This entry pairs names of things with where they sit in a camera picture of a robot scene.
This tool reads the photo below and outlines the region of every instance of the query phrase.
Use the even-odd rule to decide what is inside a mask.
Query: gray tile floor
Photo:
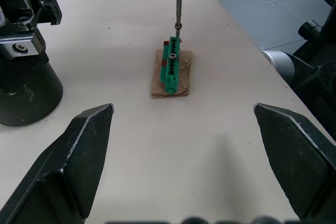
[[[293,53],[304,40],[298,29],[313,19],[323,25],[331,7],[324,0],[218,0],[260,49]]]

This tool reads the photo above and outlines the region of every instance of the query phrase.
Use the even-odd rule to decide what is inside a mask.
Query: table
[[[175,0],[58,3],[61,24],[39,28],[64,96],[39,123],[0,127],[1,207],[75,115],[112,102],[86,223],[297,218],[269,166],[253,105],[284,107],[321,126],[217,0],[183,0],[181,47],[195,55],[191,91],[162,100],[151,99],[151,78],[155,50],[175,34]]]

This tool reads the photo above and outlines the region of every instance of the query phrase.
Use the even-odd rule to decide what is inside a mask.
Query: green plastic block
[[[176,93],[180,69],[180,38],[170,37],[163,44],[162,67],[160,81],[164,82],[167,93]]]

